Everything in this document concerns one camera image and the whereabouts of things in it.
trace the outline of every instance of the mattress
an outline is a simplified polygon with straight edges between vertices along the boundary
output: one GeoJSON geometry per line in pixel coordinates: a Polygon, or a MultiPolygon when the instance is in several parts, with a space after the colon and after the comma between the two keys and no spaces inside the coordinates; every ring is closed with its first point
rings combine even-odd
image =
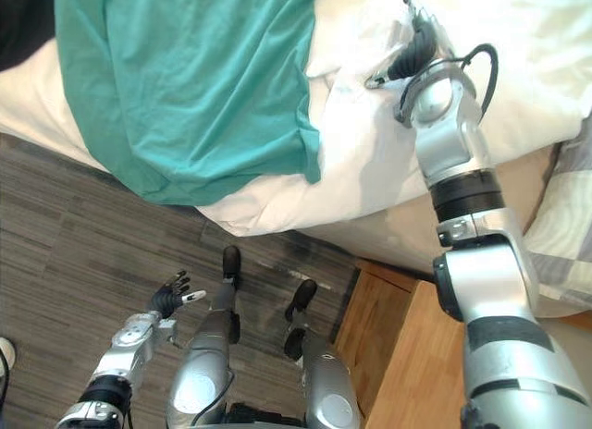
{"type": "MultiPolygon", "coordinates": [[[[554,147],[530,153],[497,168],[504,199],[526,229],[533,221],[554,163],[554,147]]],[[[332,242],[364,258],[432,274],[432,260],[443,250],[429,195],[376,214],[300,231],[332,242]]]]}

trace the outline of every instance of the black cable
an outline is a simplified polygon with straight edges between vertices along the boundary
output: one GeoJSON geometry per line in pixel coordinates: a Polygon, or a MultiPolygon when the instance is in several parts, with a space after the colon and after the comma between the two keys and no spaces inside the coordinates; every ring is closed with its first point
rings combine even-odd
{"type": "Polygon", "coordinates": [[[218,403],[218,401],[220,401],[222,399],[222,397],[224,397],[224,395],[228,392],[228,389],[230,388],[230,385],[234,381],[234,377],[235,377],[235,374],[234,374],[234,372],[232,372],[232,370],[229,370],[228,372],[230,373],[230,379],[228,380],[228,382],[226,383],[226,385],[224,386],[222,391],[218,394],[218,396],[216,397],[216,399],[214,401],[212,401],[205,408],[203,408],[200,413],[195,415],[195,418],[193,418],[193,420],[191,421],[191,426],[194,426],[195,424],[197,424],[197,421],[200,418],[202,418],[206,412],[211,410],[218,403]]]}
{"type": "Polygon", "coordinates": [[[4,408],[4,402],[6,400],[6,392],[8,392],[8,381],[10,380],[10,369],[8,368],[8,361],[6,360],[6,356],[1,349],[0,349],[0,362],[2,362],[2,367],[4,369],[4,383],[2,384],[2,395],[0,396],[0,415],[2,415],[2,410],[4,408]]]}
{"type": "Polygon", "coordinates": [[[131,409],[128,409],[128,429],[133,429],[133,423],[131,422],[131,409]]]}
{"type": "Polygon", "coordinates": [[[490,43],[481,43],[477,47],[475,47],[471,53],[464,57],[464,60],[461,64],[461,69],[464,69],[466,66],[470,65],[473,58],[477,56],[479,53],[487,53],[489,55],[489,60],[491,61],[489,82],[487,83],[487,89],[485,91],[485,96],[483,97],[483,103],[481,104],[481,118],[483,118],[485,112],[487,111],[487,108],[489,107],[491,98],[493,98],[493,93],[496,90],[496,84],[498,82],[498,68],[500,62],[498,60],[498,52],[496,48],[490,43]]]}
{"type": "Polygon", "coordinates": [[[409,81],[409,83],[405,86],[405,90],[401,94],[401,101],[400,101],[400,108],[402,110],[403,105],[405,104],[405,99],[407,98],[407,93],[409,89],[421,78],[421,76],[426,73],[430,68],[435,66],[439,66],[440,64],[449,63],[449,62],[461,62],[461,69],[464,69],[466,66],[471,64],[471,61],[475,56],[479,53],[487,53],[491,60],[491,71],[489,72],[489,81],[487,83],[487,89],[485,92],[485,96],[483,98],[483,103],[481,104],[481,118],[485,115],[487,109],[489,108],[489,103],[491,102],[491,98],[493,98],[493,93],[496,90],[496,84],[498,82],[498,70],[499,70],[499,60],[498,60],[498,52],[496,51],[495,47],[490,43],[481,43],[477,47],[475,47],[471,53],[465,55],[463,57],[452,57],[448,59],[440,59],[439,61],[433,62],[428,64],[424,68],[422,68],[413,78],[409,81]]]}

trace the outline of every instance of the pillow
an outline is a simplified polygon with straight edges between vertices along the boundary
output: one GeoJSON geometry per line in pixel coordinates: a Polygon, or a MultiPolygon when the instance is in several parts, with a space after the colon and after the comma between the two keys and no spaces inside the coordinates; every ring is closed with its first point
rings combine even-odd
{"type": "Polygon", "coordinates": [[[541,294],[579,310],[592,309],[592,116],[579,136],[561,146],[524,239],[541,294]]]}

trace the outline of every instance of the robot leg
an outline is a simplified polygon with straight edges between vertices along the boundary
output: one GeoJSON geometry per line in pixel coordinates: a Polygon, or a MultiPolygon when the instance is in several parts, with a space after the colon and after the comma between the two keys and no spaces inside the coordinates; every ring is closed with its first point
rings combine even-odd
{"type": "Polygon", "coordinates": [[[284,351],[293,360],[302,356],[307,427],[357,429],[360,412],[349,371],[306,318],[306,306],[315,293],[316,283],[304,281],[286,310],[291,326],[284,351]]]}
{"type": "Polygon", "coordinates": [[[234,374],[230,371],[229,344],[238,342],[239,316],[234,302],[241,255],[236,247],[224,250],[224,279],[177,371],[166,408],[169,429],[220,423],[226,393],[234,374]]]}

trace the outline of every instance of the teal fabric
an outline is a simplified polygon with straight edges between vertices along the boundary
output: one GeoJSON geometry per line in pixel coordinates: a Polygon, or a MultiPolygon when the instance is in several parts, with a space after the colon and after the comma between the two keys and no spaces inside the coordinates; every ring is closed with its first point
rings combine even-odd
{"type": "Polygon", "coordinates": [[[55,22],[85,144],[144,199],[320,179],[303,73],[314,0],[55,0],[55,22]]]}

